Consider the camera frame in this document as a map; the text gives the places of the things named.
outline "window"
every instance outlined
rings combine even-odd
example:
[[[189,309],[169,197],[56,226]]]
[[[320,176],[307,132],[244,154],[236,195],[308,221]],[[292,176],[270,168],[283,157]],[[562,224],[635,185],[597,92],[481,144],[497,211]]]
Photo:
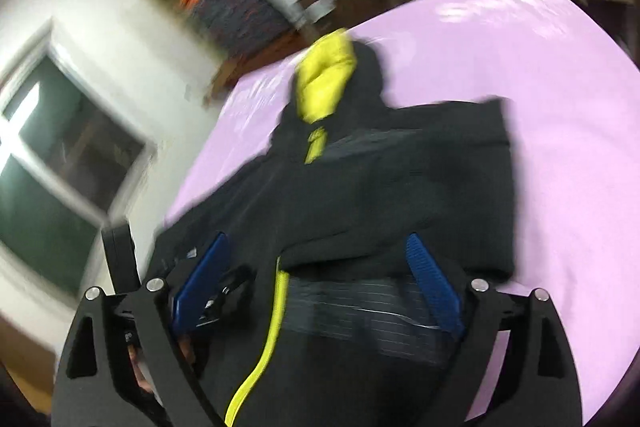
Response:
[[[100,229],[152,148],[87,94],[47,39],[0,86],[0,247],[78,295]]]

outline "pink tabletop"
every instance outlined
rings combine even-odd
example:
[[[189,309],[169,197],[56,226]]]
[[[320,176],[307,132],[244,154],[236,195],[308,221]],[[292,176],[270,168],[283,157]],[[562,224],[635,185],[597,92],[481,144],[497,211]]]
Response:
[[[516,274],[505,288],[551,293],[586,422],[640,347],[639,71],[569,0],[417,0],[351,35],[379,51],[388,105],[511,99]],[[249,74],[234,89],[169,221],[268,147],[299,58]],[[499,353],[471,416],[486,408]]]

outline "black jacket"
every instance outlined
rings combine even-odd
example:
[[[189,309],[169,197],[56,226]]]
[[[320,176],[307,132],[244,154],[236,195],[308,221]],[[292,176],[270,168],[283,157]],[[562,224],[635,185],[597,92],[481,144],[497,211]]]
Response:
[[[358,65],[334,114],[315,124],[300,120],[294,78],[270,149],[156,241],[149,277],[193,248],[206,249],[219,230],[231,241],[232,267],[248,266],[255,275],[247,307],[220,321],[209,343],[201,385],[222,416],[262,352],[278,257],[293,277],[295,316],[287,306],[274,355],[237,427],[406,425],[424,410],[446,369],[447,339],[395,331],[410,337],[396,356],[380,349],[376,339],[385,331],[369,319],[350,323],[341,337],[318,325],[318,309],[299,306],[330,305],[337,291],[360,299],[350,284],[363,281],[395,284],[385,299],[393,294],[402,309],[413,306],[405,298],[412,291],[404,257],[409,234],[470,276],[506,280],[513,272],[513,177],[501,101],[388,108],[375,52],[360,42],[354,51]],[[318,126],[327,146],[304,164]],[[347,286],[317,287],[323,283]],[[429,319],[424,309],[415,314]],[[416,351],[414,342],[424,349]],[[430,356],[437,350],[441,356]]]

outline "table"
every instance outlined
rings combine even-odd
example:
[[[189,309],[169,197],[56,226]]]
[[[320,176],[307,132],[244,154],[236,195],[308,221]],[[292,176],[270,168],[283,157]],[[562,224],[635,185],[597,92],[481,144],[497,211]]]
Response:
[[[388,105],[511,100],[516,273],[504,288],[551,293],[586,422],[640,346],[640,72],[569,0],[416,0],[350,33],[379,50]],[[242,79],[169,221],[268,147],[299,60]],[[486,409],[504,342],[471,416]]]

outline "yellow cloth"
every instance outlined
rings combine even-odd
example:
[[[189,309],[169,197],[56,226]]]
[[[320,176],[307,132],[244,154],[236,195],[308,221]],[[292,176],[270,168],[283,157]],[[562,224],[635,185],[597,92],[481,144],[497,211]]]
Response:
[[[318,39],[297,67],[298,112],[306,123],[314,123],[335,111],[344,86],[356,68],[356,57],[345,30]],[[318,158],[326,144],[326,131],[319,127],[309,136],[305,163]]]

